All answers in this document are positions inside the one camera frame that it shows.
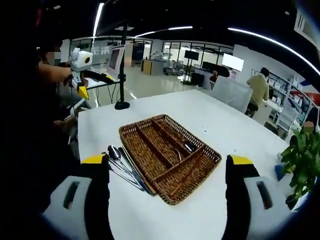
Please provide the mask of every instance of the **chair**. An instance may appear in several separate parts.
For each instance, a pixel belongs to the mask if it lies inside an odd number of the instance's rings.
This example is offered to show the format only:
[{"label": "chair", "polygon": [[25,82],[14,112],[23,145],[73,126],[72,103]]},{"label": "chair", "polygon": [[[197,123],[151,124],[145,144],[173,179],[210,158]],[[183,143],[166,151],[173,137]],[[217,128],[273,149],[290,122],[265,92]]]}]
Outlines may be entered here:
[{"label": "chair", "polygon": [[287,134],[291,130],[297,116],[298,112],[293,107],[285,105],[275,125],[278,130],[281,129]]},{"label": "chair", "polygon": [[245,113],[253,90],[246,84],[241,84],[231,78],[218,76],[210,95],[215,99]]}]

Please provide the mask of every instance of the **black stand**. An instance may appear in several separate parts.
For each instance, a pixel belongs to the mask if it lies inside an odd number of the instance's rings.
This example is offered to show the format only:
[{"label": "black stand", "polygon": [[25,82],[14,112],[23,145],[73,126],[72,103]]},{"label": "black stand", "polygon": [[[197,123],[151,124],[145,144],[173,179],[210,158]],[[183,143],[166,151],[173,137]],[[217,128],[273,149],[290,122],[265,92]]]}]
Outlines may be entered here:
[{"label": "black stand", "polygon": [[[127,29],[128,29],[128,23],[125,23],[123,25],[123,34],[122,34],[122,40],[121,44],[126,44],[126,38],[127,38]],[[124,73],[125,69],[125,55],[123,54],[120,68],[119,68],[119,76],[118,78],[120,79],[120,101],[118,101],[115,105],[114,108],[116,110],[123,110],[127,109],[130,107],[130,103],[125,101],[125,92],[124,92],[124,82],[126,81],[126,75]]]}]

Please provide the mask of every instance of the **wicker basket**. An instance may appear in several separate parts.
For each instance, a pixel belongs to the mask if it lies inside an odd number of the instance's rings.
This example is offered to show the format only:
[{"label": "wicker basket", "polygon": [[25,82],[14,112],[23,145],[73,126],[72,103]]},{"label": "wicker basket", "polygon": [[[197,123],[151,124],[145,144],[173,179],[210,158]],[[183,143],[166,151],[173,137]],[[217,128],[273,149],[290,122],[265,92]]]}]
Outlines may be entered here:
[{"label": "wicker basket", "polygon": [[[170,205],[186,199],[221,161],[219,153],[167,115],[122,126],[119,133],[144,180]],[[188,142],[196,151],[185,147]]]}]

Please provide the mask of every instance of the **black base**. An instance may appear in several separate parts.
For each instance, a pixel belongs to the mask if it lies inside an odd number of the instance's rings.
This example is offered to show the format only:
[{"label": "black base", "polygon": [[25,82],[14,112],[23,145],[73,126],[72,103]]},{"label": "black base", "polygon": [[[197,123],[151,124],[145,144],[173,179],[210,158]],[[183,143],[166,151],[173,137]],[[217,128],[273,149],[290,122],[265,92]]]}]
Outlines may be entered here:
[{"label": "black base", "polygon": [[116,110],[123,110],[123,109],[128,109],[130,107],[130,103],[126,101],[118,101],[115,105],[114,108]]}]

